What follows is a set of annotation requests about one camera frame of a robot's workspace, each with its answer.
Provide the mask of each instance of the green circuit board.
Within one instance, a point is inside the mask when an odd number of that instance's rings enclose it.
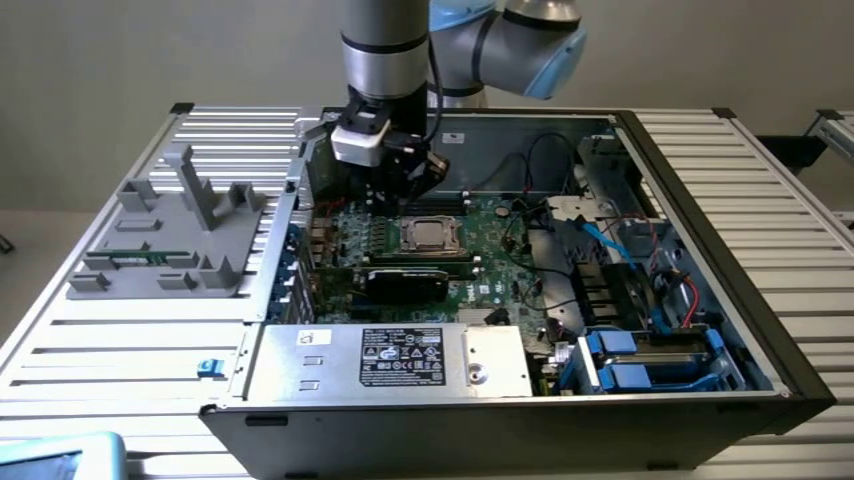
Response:
[[[544,316],[525,306],[517,295],[512,295],[512,283],[516,282],[524,292],[536,281],[536,274],[516,266],[501,248],[500,239],[512,221],[513,215],[498,218],[496,207],[509,209],[510,202],[494,197],[476,198],[466,207],[466,215],[454,216],[458,221],[457,235],[461,248],[478,257],[477,272],[473,279],[450,280],[448,295],[442,302],[421,305],[376,306],[366,300],[357,285],[358,276],[374,267],[366,255],[370,253],[376,238],[370,237],[370,226],[385,222],[384,248],[393,251],[400,242],[400,219],[372,217],[356,204],[349,204],[329,216],[329,224],[337,228],[329,239],[342,255],[330,266],[328,249],[320,252],[316,269],[314,298],[317,323],[481,323],[497,308],[509,314],[510,325],[517,325],[525,343],[534,341],[542,326]],[[514,221],[509,237],[517,241],[524,226]],[[532,264],[528,255],[514,257],[521,263]],[[441,260],[425,268],[445,270]],[[541,307],[541,298],[529,296],[529,306]]]

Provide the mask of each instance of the cable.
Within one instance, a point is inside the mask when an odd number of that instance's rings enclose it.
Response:
[[[421,140],[421,143],[428,144],[432,139],[436,138],[438,133],[438,125],[441,124],[441,113],[444,110],[444,89],[441,87],[441,75],[438,74],[438,62],[436,61],[436,52],[432,48],[432,40],[428,40],[426,55],[429,57],[429,69],[432,70],[432,83],[436,87],[436,120],[432,123],[432,129]]]
[[[534,307],[533,305],[530,305],[528,303],[528,292],[530,291],[530,289],[533,288],[533,284],[530,284],[530,286],[524,290],[524,292],[520,295],[520,299],[521,299],[521,305],[524,305],[525,307],[528,307],[530,310],[536,311],[536,312],[546,312],[548,310],[553,310],[554,308],[560,308],[564,305],[568,305],[569,303],[576,303],[577,299],[572,298],[570,300],[566,300],[565,302],[560,302],[556,305],[552,305],[550,307]]]
[[[494,170],[492,170],[492,173],[489,173],[489,175],[482,179],[482,181],[480,183],[477,183],[473,187],[470,187],[468,189],[468,191],[474,192],[474,191],[480,190],[480,188],[482,188],[482,186],[489,182],[489,180],[492,180],[494,175],[497,175],[497,172],[500,172],[502,170],[502,168],[506,166],[506,162],[513,157],[518,158],[521,160],[521,162],[524,163],[524,165],[525,165],[525,185],[526,185],[526,175],[528,175],[528,173],[530,171],[530,169],[526,168],[526,165],[528,165],[526,158],[524,158],[524,155],[521,155],[518,152],[510,152],[504,156],[504,158],[501,159],[500,163],[497,164],[497,167],[494,167]]]
[[[528,171],[529,171],[529,166],[530,166],[530,162],[533,161],[533,148],[536,147],[536,144],[540,142],[540,140],[542,138],[556,138],[562,142],[562,145],[565,146],[565,150],[566,150],[566,158],[569,160],[569,175],[568,175],[568,179],[572,181],[570,183],[574,183],[574,149],[572,148],[572,144],[569,143],[569,140],[560,135],[557,132],[545,132],[542,134],[540,134],[533,141],[530,142],[530,145],[528,146],[528,154],[526,154],[526,164],[528,164]],[[533,177],[530,176],[530,188],[533,188]]]
[[[533,173],[530,173],[530,157],[521,156],[524,161],[524,186],[521,187],[521,193],[528,194],[533,190]]]
[[[584,225],[581,226],[581,228],[584,229],[584,231],[589,234],[589,236],[592,236],[592,238],[595,238],[596,240],[599,240],[599,243],[601,245],[604,245],[605,247],[609,247],[611,249],[613,249],[616,251],[616,253],[619,253],[620,257],[623,257],[625,259],[625,261],[628,262],[628,267],[632,270],[637,269],[637,266],[635,265],[633,260],[631,259],[631,254],[628,253],[628,250],[625,250],[625,247],[623,247],[619,243],[612,242],[603,234],[599,230],[596,230],[596,227],[593,227],[589,223],[584,223]]]
[[[696,313],[696,307],[699,306],[699,290],[696,290],[696,285],[691,281],[688,276],[681,277],[681,281],[691,289],[691,294],[693,295],[693,299],[691,300],[691,308],[688,309],[688,313],[684,316],[684,321],[681,322],[681,328],[687,328],[691,326],[691,319],[693,318],[693,313]]]
[[[648,257],[649,257],[649,272],[653,272],[655,267],[657,267],[657,256],[655,254],[657,253],[659,239],[657,239],[657,232],[655,231],[655,226],[652,225],[652,221],[649,220],[649,217],[639,213],[627,213],[625,215],[620,215],[612,222],[604,225],[601,230],[599,230],[599,233],[604,233],[621,220],[632,219],[632,218],[645,221],[645,224],[649,227],[649,236],[652,237],[652,252],[649,253]]]
[[[516,213],[516,215],[512,217],[512,219],[509,220],[509,224],[506,225],[506,229],[504,230],[504,235],[501,235],[501,238],[508,238],[509,237],[509,229],[512,228],[513,223],[516,222],[516,220],[522,216],[526,215],[528,213],[538,210],[540,208],[545,208],[545,205],[536,205],[534,207],[529,208],[528,210],[525,210],[524,212],[518,212]],[[560,271],[560,270],[554,270],[553,268],[540,268],[540,267],[534,267],[533,265],[525,265],[524,263],[521,263],[518,260],[516,260],[512,255],[509,254],[509,252],[506,253],[506,258],[509,259],[509,261],[520,268],[525,269],[529,272],[533,273],[554,273],[557,275],[561,275],[562,277],[565,277],[569,281],[572,281],[572,277],[568,273]],[[526,288],[526,290],[521,293],[520,295],[520,299],[521,299],[521,304],[528,307],[530,310],[536,311],[536,312],[546,312],[548,310],[553,310],[554,308],[558,308],[564,305],[568,305],[569,303],[574,303],[577,302],[577,299],[572,298],[564,302],[557,303],[556,305],[552,305],[549,307],[534,307],[533,305],[530,305],[526,301],[526,296],[528,293],[530,291],[530,289],[533,288],[533,284],[530,284]]]
[[[566,169],[565,177],[562,178],[562,182],[560,183],[560,195],[568,195],[570,193],[568,183],[572,177],[573,177],[573,172],[572,170]]]

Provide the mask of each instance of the motherboard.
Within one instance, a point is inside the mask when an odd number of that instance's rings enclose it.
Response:
[[[525,347],[536,347],[541,284],[517,265],[532,265],[525,228],[513,221],[517,205],[517,199],[477,196],[414,205],[396,218],[370,215],[354,202],[320,205],[310,246],[317,323],[517,325]],[[394,272],[418,272],[424,284]],[[380,275],[390,278],[372,289]],[[437,298],[434,282],[446,282]]]

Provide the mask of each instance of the sticker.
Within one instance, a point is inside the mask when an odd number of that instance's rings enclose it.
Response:
[[[332,330],[300,330],[296,332],[296,345],[329,345]]]
[[[462,143],[465,143],[465,134],[464,133],[442,133],[441,143],[461,145]]]
[[[441,328],[365,328],[358,382],[365,387],[442,386]]]

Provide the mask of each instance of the metal table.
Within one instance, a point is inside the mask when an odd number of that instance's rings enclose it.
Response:
[[[168,117],[129,176],[180,189],[160,150],[190,141],[213,186],[250,181],[268,195],[240,296],[65,300],[62,279],[115,213],[109,202],[0,349],[0,444],[111,430],[133,478],[246,478],[196,419],[234,378],[198,379],[204,358],[241,359],[257,335],[253,286],[276,196],[298,153],[297,108],[204,108]],[[854,238],[739,121],[711,110],[636,110],[711,223],[839,400],[783,437],[752,437],[693,472],[593,479],[829,479],[854,475]]]
[[[805,135],[820,138],[833,152],[854,165],[854,111],[819,110]]]

